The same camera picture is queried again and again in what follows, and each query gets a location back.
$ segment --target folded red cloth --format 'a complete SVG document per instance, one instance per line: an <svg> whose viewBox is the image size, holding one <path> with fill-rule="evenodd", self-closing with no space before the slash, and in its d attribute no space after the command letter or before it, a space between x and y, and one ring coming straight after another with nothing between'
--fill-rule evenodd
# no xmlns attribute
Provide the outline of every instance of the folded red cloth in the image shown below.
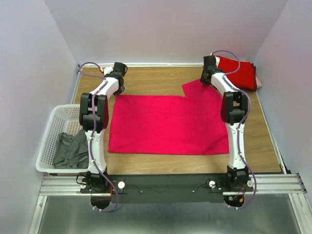
<svg viewBox="0 0 312 234"><path fill-rule="evenodd" d="M222 69L225 73L235 71L238 67L237 61L222 56L218 57L220 58L218 69ZM227 77L237 88L248 91L257 90L255 66L253 63L240 62L240 69L233 74L227 75Z"/></svg>
<svg viewBox="0 0 312 234"><path fill-rule="evenodd" d="M109 152L172 155L214 155L229 152L222 98L212 87L192 81L186 97L133 96L116 98Z"/></svg>

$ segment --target wooden table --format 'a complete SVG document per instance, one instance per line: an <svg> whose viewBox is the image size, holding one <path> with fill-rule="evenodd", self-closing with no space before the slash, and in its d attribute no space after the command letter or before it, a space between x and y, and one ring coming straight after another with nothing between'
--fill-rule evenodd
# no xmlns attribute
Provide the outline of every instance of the wooden table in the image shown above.
<svg viewBox="0 0 312 234"><path fill-rule="evenodd" d="M89 74L99 74L97 68L84 68ZM181 95L182 84L199 79L201 67L130 67L125 76L125 94L129 95ZM81 76L75 103L82 93L89 93L101 83L100 78ZM250 93L252 110L246 121L245 155L254 172L280 172L256 93ZM116 154L108 152L110 121L115 97L108 100L109 125L104 136L105 161L108 174L172 174L226 172L228 154L223 155L150 155Z"/></svg>

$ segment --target gray cloth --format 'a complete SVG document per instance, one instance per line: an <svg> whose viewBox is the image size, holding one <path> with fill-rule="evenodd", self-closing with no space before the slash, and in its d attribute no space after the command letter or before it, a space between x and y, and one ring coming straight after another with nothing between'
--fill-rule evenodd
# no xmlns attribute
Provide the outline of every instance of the gray cloth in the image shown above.
<svg viewBox="0 0 312 234"><path fill-rule="evenodd" d="M76 136L61 133L58 135L57 149L53 158L55 168L88 168L88 142L84 130Z"/></svg>

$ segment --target white laundry basket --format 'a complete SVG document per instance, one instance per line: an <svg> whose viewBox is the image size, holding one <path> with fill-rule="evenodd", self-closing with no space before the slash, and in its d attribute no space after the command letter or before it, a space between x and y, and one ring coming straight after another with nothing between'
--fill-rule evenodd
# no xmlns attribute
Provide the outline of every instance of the white laundry basket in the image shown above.
<svg viewBox="0 0 312 234"><path fill-rule="evenodd" d="M60 105L53 109L39 150L36 169L47 173L82 173L88 169L55 169L53 157L60 133L76 135L79 124L79 104Z"/></svg>

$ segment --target white wall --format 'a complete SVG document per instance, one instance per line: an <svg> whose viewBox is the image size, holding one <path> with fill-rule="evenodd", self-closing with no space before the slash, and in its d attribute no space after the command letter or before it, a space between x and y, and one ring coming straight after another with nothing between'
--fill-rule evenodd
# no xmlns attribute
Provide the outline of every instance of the white wall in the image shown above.
<svg viewBox="0 0 312 234"><path fill-rule="evenodd" d="M77 62L254 59L287 0L45 0Z"/></svg>
<svg viewBox="0 0 312 234"><path fill-rule="evenodd" d="M77 66L43 0L0 5L0 233L25 234L42 179L39 143L53 107L70 99Z"/></svg>
<svg viewBox="0 0 312 234"><path fill-rule="evenodd" d="M312 1L290 0L254 63L269 125L286 166L300 172L312 203Z"/></svg>

